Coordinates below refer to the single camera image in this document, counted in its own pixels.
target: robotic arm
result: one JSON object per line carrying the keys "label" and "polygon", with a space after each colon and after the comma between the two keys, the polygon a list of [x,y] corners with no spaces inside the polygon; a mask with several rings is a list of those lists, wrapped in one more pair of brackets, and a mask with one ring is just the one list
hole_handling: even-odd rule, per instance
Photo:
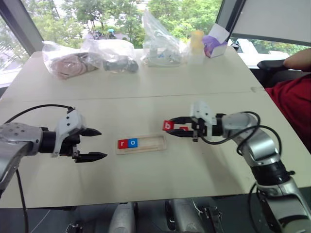
{"label": "robotic arm", "polygon": [[83,116],[75,109],[68,111],[54,132],[16,122],[0,125],[0,197],[23,156],[52,153],[52,157],[71,156],[76,163],[93,162],[107,156],[100,152],[81,154],[77,149],[80,135],[97,136],[101,133],[87,128]]}
{"label": "robotic arm", "polygon": [[[200,137],[209,142],[204,136],[230,138],[237,133],[232,140],[238,145],[242,143],[241,153],[256,179],[258,198],[270,229],[277,233],[311,232],[311,211],[291,177],[293,172],[286,171],[272,138],[260,128],[253,132],[258,122],[251,114],[217,114],[214,117],[210,108],[199,101],[192,105],[190,117],[177,117],[170,121],[191,123],[193,131],[167,132],[179,137],[192,137],[193,141]],[[248,127],[253,129],[239,134]]]}

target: bagged item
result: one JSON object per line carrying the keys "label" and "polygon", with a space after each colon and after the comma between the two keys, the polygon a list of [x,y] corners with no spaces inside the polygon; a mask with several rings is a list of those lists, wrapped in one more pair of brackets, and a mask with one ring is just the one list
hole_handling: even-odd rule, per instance
{"label": "bagged item", "polygon": [[96,68],[112,72],[136,72],[134,45],[126,40],[86,39],[81,47],[89,52],[87,62]]}
{"label": "bagged item", "polygon": [[143,63],[151,67],[176,67],[185,63],[186,45],[172,36],[166,28],[148,11],[144,11]]}
{"label": "bagged item", "polygon": [[60,79],[93,71],[95,66],[87,62],[89,54],[52,41],[43,41],[43,62],[49,73]]}

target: window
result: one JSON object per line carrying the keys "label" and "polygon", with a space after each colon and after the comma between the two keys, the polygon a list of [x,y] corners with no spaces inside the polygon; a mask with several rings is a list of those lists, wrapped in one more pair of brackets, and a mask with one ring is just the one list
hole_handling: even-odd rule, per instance
{"label": "window", "polygon": [[239,44],[238,54],[247,66],[256,67],[263,60],[282,60],[298,51],[309,48],[308,46],[281,43],[267,40],[243,39],[231,37],[231,43]]}
{"label": "window", "polygon": [[222,0],[22,0],[43,39],[79,48],[84,37],[117,38],[142,48],[145,8],[177,38],[208,33]]}
{"label": "window", "polygon": [[0,88],[8,86],[29,55],[0,17]]}

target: black chair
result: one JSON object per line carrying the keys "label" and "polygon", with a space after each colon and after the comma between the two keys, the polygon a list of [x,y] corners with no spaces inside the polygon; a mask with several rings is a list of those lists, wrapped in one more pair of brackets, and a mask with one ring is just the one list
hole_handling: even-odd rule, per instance
{"label": "black chair", "polygon": [[301,70],[288,70],[283,65],[283,62],[284,60],[261,61],[257,64],[259,70],[252,69],[251,71],[264,88],[273,87],[279,82],[293,80],[310,74],[310,72]]}

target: green foliage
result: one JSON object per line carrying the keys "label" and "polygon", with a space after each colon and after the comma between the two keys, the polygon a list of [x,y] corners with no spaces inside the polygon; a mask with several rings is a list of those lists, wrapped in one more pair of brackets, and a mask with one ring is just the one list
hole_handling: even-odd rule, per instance
{"label": "green foliage", "polygon": [[75,15],[81,23],[98,21],[102,27],[112,15],[115,5],[111,0],[65,0],[62,9],[68,17]]}
{"label": "green foliage", "polygon": [[142,43],[144,42],[144,39],[145,39],[145,31],[142,27],[140,27],[137,29],[137,31],[135,32],[132,38],[132,43],[134,45],[134,48],[142,49]]}
{"label": "green foliage", "polygon": [[44,40],[72,48],[80,47],[82,24],[72,16],[60,17],[53,0],[23,0],[23,4]]}
{"label": "green foliage", "polygon": [[138,11],[135,0],[116,0],[116,5],[118,6],[116,10],[117,25],[128,34],[130,42],[133,43],[141,31],[141,12]]}
{"label": "green foliage", "polygon": [[149,10],[175,37],[186,41],[190,33],[208,34],[222,0],[151,0]]}
{"label": "green foliage", "polygon": [[6,62],[16,61],[23,64],[29,58],[24,47],[16,39],[2,17],[0,17],[0,54],[0,70],[5,68]]}
{"label": "green foliage", "polygon": [[255,40],[255,39],[248,39],[251,41],[256,50],[259,53],[269,53],[270,50],[286,52],[289,55],[293,55],[301,50],[305,50],[309,47],[303,45],[293,45],[281,42],[274,42],[274,41],[267,41],[267,40]]}

